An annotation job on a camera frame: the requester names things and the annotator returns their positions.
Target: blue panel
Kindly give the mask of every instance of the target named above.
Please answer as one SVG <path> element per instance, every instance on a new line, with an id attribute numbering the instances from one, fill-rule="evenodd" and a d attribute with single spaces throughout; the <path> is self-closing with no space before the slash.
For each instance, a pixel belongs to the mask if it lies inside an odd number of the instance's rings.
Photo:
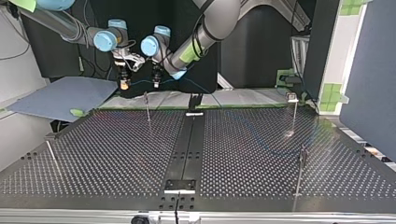
<path id="1" fill-rule="evenodd" d="M 20 99 L 7 110 L 73 122 L 78 118 L 70 109 L 85 112 L 101 105 L 115 90 L 117 83 L 88 77 L 64 77 Z"/>
<path id="2" fill-rule="evenodd" d="M 367 5 L 341 121 L 396 161 L 395 0 Z"/>

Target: green tape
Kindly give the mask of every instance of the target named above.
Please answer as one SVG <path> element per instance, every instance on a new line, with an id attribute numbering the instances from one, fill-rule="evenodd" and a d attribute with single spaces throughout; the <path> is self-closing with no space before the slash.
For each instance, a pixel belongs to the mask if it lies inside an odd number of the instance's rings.
<path id="1" fill-rule="evenodd" d="M 276 75 L 276 86 L 279 87 L 293 87 L 293 84 L 287 84 L 284 81 L 280 80 L 280 77 L 295 77 L 294 75 L 294 69 L 288 69 L 288 70 L 277 70 L 277 75 Z"/>
<path id="2" fill-rule="evenodd" d="M 24 8 L 30 12 L 35 11 L 35 0 L 9 0 L 11 3 L 15 4 L 18 7 Z"/>
<path id="3" fill-rule="evenodd" d="M 81 109 L 70 109 L 70 113 L 77 118 L 85 117 L 85 112 Z"/>
<path id="4" fill-rule="evenodd" d="M 361 6 L 364 0 L 344 0 L 343 5 L 341 5 L 341 16 L 352 16 L 359 15 L 361 12 Z"/>
<path id="5" fill-rule="evenodd" d="M 341 84 L 326 83 L 320 97 L 320 110 L 334 112 L 338 103 L 341 101 Z"/>
<path id="6" fill-rule="evenodd" d="M 198 48 L 198 43 L 195 40 L 195 49 L 197 53 L 201 54 L 202 52 Z M 191 63 L 192 61 L 199 61 L 200 58 L 195 54 L 194 47 L 192 43 L 189 44 L 189 46 L 184 50 L 184 52 L 180 56 L 180 60 L 183 61 L 183 63 Z"/>

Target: white wall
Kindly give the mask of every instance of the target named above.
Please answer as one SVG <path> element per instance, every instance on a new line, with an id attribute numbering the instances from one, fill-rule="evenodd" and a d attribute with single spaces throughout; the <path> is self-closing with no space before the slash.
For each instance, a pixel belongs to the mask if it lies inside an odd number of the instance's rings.
<path id="1" fill-rule="evenodd" d="M 341 93 L 345 94 L 366 8 L 367 6 L 363 5 L 359 15 L 338 15 L 332 35 L 329 57 L 321 83 L 319 99 L 321 99 L 323 87 L 326 83 L 342 84 Z M 339 116 L 342 105 L 339 103 L 335 112 L 320 111 L 320 115 Z"/>
<path id="2" fill-rule="evenodd" d="M 21 33 L 20 24 L 8 16 Z M 0 15 L 0 59 L 24 52 L 27 43 Z M 46 86 L 35 56 L 29 49 L 21 57 L 0 60 L 0 171 L 44 142 L 50 120 L 1 111 L 24 95 Z"/>

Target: metal bracket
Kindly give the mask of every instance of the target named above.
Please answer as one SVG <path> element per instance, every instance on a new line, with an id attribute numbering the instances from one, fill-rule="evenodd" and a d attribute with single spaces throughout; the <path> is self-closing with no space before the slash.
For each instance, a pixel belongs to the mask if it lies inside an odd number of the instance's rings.
<path id="1" fill-rule="evenodd" d="M 202 94 L 192 94 L 189 101 L 189 110 L 186 113 L 187 117 L 200 117 L 204 115 L 202 110 L 196 108 L 196 106 L 200 105 L 203 99 Z"/>
<path id="2" fill-rule="evenodd" d="M 167 180 L 165 194 L 195 194 L 195 180 Z"/>

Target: optical breadboard table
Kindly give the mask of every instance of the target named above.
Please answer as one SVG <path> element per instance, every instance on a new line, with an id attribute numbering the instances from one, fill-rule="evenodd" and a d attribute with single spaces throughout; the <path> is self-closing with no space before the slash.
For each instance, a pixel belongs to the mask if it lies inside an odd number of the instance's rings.
<path id="1" fill-rule="evenodd" d="M 312 109 L 293 112 L 94 111 L 0 173 L 0 208 L 396 213 L 388 166 Z"/>

